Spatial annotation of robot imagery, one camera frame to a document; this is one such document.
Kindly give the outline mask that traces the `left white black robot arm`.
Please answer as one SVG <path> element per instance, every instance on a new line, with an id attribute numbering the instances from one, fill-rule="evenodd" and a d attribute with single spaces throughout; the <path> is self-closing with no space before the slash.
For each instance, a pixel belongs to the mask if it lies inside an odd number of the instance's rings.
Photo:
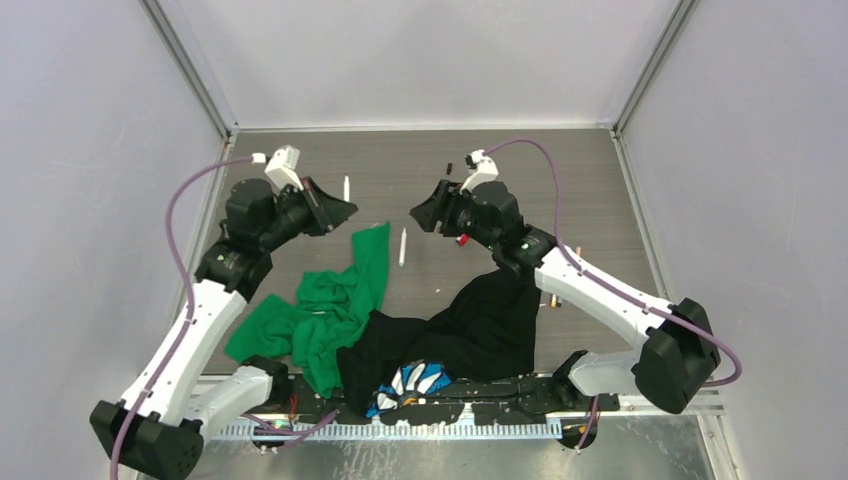
<path id="1" fill-rule="evenodd" d="M 253 354 L 199 397 L 192 392 L 216 346 L 272 268 L 271 254 L 301 234 L 323 236 L 358 210 L 310 177 L 279 191 L 262 179 L 237 183 L 218 240 L 188 283 L 189 296 L 162 344 L 116 402 L 99 401 L 90 423 L 109 458 L 154 479 L 186 479 L 205 445 L 261 406 L 285 409 L 288 367 Z"/>

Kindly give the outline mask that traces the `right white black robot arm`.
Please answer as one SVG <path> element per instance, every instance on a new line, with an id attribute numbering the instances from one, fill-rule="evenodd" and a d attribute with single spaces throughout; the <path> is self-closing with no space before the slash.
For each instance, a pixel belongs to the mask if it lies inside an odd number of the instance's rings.
<path id="1" fill-rule="evenodd" d="M 411 217 L 426 232 L 466 235 L 488 248 L 496 265 L 601 321 L 629 350 L 573 353 L 555 384 L 558 403 L 582 409 L 593 396 L 640 394 L 671 414 L 683 412 L 720 365 L 706 309 L 642 292 L 559 248 L 556 238 L 527 222 L 499 181 L 472 191 L 442 180 Z"/>

